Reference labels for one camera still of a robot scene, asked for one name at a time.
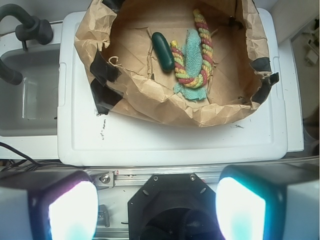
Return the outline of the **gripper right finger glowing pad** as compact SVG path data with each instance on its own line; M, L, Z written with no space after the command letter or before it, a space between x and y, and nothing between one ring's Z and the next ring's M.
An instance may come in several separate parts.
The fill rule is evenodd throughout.
M227 240L318 240L319 165L228 165L219 177L215 207Z

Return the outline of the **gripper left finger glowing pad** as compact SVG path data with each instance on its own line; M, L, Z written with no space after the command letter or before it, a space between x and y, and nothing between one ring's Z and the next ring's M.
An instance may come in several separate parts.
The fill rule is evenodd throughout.
M98 192L83 170L2 171L2 240L91 240Z

